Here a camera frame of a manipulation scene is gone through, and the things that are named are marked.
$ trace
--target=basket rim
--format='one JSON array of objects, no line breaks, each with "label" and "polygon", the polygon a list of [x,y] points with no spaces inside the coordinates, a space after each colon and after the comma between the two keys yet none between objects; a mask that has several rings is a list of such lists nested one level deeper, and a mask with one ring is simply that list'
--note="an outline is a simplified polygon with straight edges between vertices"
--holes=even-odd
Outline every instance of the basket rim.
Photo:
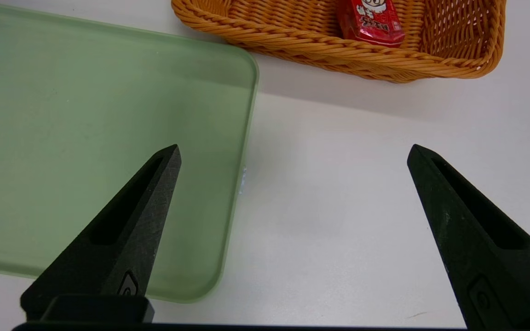
[{"label": "basket rim", "polygon": [[[504,40],[505,7],[507,0],[494,0],[490,21],[490,38],[487,53],[477,59],[443,58],[428,53],[372,45],[364,41],[345,40],[336,36],[323,35],[317,32],[300,29],[281,28],[274,25],[253,23],[243,19],[224,17],[201,9],[196,0],[171,0],[175,15],[183,24],[222,36],[223,38],[252,44],[267,44],[267,40],[283,39],[283,49],[294,52],[307,52],[310,46],[326,46],[324,51],[316,51],[328,57],[347,59],[362,63],[374,63],[387,67],[413,71],[433,77],[477,78],[490,73],[502,57]],[[262,42],[254,41],[261,36]]]}]

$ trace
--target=woven basket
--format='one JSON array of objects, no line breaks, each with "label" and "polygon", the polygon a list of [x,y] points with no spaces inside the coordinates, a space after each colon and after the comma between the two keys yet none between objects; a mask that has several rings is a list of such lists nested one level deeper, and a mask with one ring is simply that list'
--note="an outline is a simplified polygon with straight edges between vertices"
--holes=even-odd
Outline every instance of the woven basket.
[{"label": "woven basket", "polygon": [[400,48],[342,39],[336,0],[172,0],[181,21],[249,51],[391,82],[477,78],[502,57],[506,0],[393,0]]}]

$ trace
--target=white surface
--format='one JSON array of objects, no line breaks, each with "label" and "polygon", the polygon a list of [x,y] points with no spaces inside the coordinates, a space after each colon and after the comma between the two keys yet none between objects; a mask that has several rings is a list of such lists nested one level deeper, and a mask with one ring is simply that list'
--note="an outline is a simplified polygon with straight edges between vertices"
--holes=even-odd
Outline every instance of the white surface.
[{"label": "white surface", "polygon": [[[167,0],[0,0],[215,40]],[[225,274],[156,322],[464,327],[406,167],[434,149],[530,234],[530,6],[509,0],[499,67],[406,85],[256,56],[261,71]],[[0,275],[0,330],[30,280]]]}]

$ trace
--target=translucent green tray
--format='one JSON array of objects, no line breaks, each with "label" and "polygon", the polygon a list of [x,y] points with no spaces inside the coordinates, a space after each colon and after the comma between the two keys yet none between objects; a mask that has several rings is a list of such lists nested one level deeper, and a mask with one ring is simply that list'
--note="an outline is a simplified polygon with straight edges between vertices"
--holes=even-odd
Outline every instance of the translucent green tray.
[{"label": "translucent green tray", "polygon": [[0,272],[38,276],[178,144],[147,294],[200,299],[225,261],[257,80],[233,46],[0,6]]}]

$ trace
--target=red snack package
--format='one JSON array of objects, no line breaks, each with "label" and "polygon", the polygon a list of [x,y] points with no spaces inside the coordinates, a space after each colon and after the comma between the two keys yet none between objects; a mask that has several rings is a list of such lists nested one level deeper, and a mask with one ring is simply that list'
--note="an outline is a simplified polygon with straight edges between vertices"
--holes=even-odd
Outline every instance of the red snack package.
[{"label": "red snack package", "polygon": [[392,0],[337,0],[337,18],[345,39],[387,47],[404,41]]}]

